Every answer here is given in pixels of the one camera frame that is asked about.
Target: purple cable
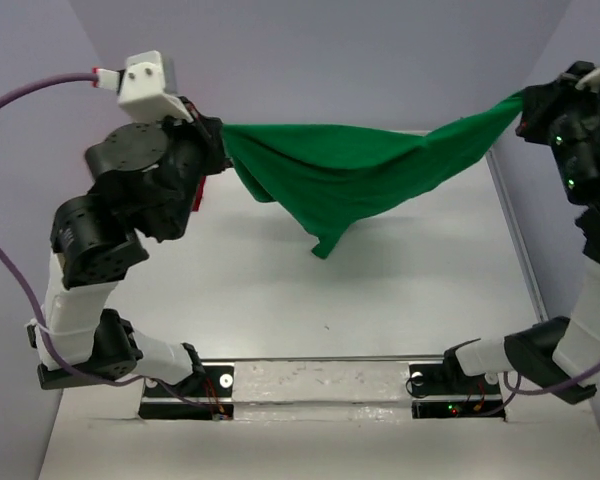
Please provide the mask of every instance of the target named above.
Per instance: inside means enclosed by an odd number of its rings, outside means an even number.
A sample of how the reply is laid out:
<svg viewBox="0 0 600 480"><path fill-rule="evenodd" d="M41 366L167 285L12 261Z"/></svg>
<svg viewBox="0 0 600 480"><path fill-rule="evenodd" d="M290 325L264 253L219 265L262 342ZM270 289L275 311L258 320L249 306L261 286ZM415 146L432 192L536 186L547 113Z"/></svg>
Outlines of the purple cable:
<svg viewBox="0 0 600 480"><path fill-rule="evenodd" d="M504 386L509 389L509 391L516 393L518 395L528 395L528 396L539 396L545 395L547 393L557 393L567 388L571 388L575 385L578 385L583 380L586 380L589 377L593 377L596 373L600 372L600 361L596 363L593 367L585 370L584 372L576 375L569 380L565 380L564 382L557 383L555 385L551 385L550 387L540 388L538 390L520 390L519 385L512 387L509 383L509 378L507 375L504 376Z"/></svg>
<svg viewBox="0 0 600 480"><path fill-rule="evenodd" d="M65 75L56 75L53 77L46 78L44 80L32 82L28 85L25 85L23 87L12 90L11 92L7 93L6 95L3 95L2 97L0 97L0 109L9 105L11 102L13 102L15 100L24 97L25 95L36 92L38 90L42 90L47 87L52 87L54 85L60 85L62 83L95 82L97 80L98 80L98 75L96 75L95 73L67 73ZM38 302L38 300L36 298L36 294L34 293L33 288L31 287L31 285L29 284L29 282L27 281L25 276L22 274L22 272L13 263L11 258L9 258L9 256L6 254L6 252L2 249L2 247L0 247L0 261L7 268L7 270L9 270L9 273L11 273L11 275L13 275L13 277L16 279L16 281L18 282L18 284L24 291L25 295L27 296L27 299L29 300L29 304L31 305L31 308L33 309L33 314L35 316L36 321L38 322L38 324L40 326L42 326L42 328L44 328L46 330L47 322L44 318L44 314L42 313L42 309L40 308L40 303ZM82 372L82 371L78 370L77 368L75 368L74 366L67 363L62 358L62 356L58 353L58 351L53 346L53 341L51 340L51 337L49 336L49 334L47 334L43 330L40 330L40 336L42 338L42 343L44 343L44 346L46 347L47 351L49 352L49 355L51 355L51 358L53 358L53 360L64 371L66 371L67 373L70 373L71 375L84 378L91 382L110 385L112 387L124 387L125 385L129 385L130 383L136 382L136 381L144 378L142 376L135 376L135 377L130 378L129 380L125 380L122 382L115 382L112 380L107 380L106 378L102 378L102 377L98 377L96 375L91 375L91 374ZM171 386L167 385L165 382L162 382L160 380L157 380L157 382L160 383L169 394L173 395L175 398L179 399L180 401L182 401L188 405L192 405L192 406L196 406L196 407L202 405L202 404L197 404L197 403L191 402L191 401L187 400L186 398L180 396L175 390L173 390L173 388L171 388Z"/></svg>
<svg viewBox="0 0 600 480"><path fill-rule="evenodd" d="M509 372L504 372L504 381L505 381L505 384L509 382ZM522 385L522 375L518 374L518 379L516 380L515 388L519 388L520 385ZM500 412L501 410L504 410L505 408L507 408L509 406L509 404L511 402L513 402L514 398L516 398L516 392L511 392L511 395L509 395L509 397L507 397L507 399L504 402L502 402L502 405L498 405L496 408L492 408L488 412L481 412L476 415L471 415L471 417L490 417L491 415L495 415L496 413Z"/></svg>

